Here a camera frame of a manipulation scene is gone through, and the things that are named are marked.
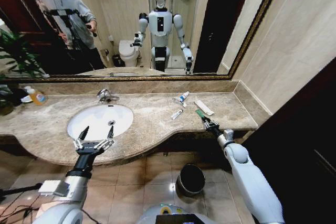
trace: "humanoid robot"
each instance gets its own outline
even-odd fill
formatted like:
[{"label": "humanoid robot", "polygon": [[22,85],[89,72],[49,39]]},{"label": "humanoid robot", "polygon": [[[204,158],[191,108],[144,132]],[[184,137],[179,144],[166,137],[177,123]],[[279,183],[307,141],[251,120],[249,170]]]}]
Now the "humanoid robot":
[{"label": "humanoid robot", "polygon": [[[212,132],[218,140],[226,159],[232,167],[233,177],[243,196],[245,204],[259,223],[285,223],[282,216],[282,206],[263,176],[255,166],[248,151],[234,143],[233,131],[219,130],[219,124],[200,115],[205,130]],[[57,205],[50,207],[34,224],[81,224],[83,220],[82,207],[87,195],[87,184],[95,157],[106,151],[113,143],[113,125],[105,140],[100,142],[83,142],[89,127],[74,140],[79,158],[64,180],[47,180],[39,192],[44,195],[55,195],[53,201]],[[215,224],[208,217],[198,213],[189,213],[184,209],[171,205],[160,204],[150,207],[137,221],[137,224],[147,223],[204,223]]]},{"label": "humanoid robot", "polygon": [[167,68],[170,49],[167,47],[169,34],[174,24],[178,38],[181,43],[181,50],[185,58],[185,72],[191,74],[192,62],[194,57],[189,49],[188,44],[184,42],[184,31],[182,17],[180,14],[172,15],[165,8],[165,0],[155,0],[156,8],[147,15],[141,13],[139,15],[139,32],[135,33],[134,43],[130,46],[142,47],[142,43],[146,37],[146,28],[149,24],[149,29],[153,36],[152,61],[155,62],[155,68],[159,71],[164,71]]}]

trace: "metal bucket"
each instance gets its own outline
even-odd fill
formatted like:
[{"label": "metal bucket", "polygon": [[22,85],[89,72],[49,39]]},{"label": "metal bucket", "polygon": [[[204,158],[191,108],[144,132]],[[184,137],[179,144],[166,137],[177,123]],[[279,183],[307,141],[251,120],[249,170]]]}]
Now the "metal bucket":
[{"label": "metal bucket", "polygon": [[176,184],[182,194],[191,197],[202,191],[205,177],[199,167],[193,164],[186,164],[180,171]]}]

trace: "toilet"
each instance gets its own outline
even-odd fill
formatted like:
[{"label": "toilet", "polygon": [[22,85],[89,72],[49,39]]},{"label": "toilet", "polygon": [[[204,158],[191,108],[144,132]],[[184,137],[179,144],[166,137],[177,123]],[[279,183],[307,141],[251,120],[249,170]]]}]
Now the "toilet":
[{"label": "toilet", "polygon": [[131,47],[133,40],[119,42],[120,58],[125,62],[125,67],[136,67],[138,62],[139,47]]}]

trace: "sink drain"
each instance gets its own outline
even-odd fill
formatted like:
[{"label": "sink drain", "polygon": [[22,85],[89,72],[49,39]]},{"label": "sink drain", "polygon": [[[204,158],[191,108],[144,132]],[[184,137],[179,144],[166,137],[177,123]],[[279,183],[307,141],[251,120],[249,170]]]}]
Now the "sink drain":
[{"label": "sink drain", "polygon": [[115,124],[115,120],[109,121],[107,124],[108,124],[109,126],[112,126],[112,125]]}]

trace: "mirror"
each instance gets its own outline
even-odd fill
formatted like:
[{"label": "mirror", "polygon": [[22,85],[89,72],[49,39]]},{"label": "mirror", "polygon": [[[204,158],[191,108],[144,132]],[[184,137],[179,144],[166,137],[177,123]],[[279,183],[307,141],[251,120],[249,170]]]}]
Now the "mirror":
[{"label": "mirror", "polygon": [[2,79],[230,79],[271,0],[0,0]]}]

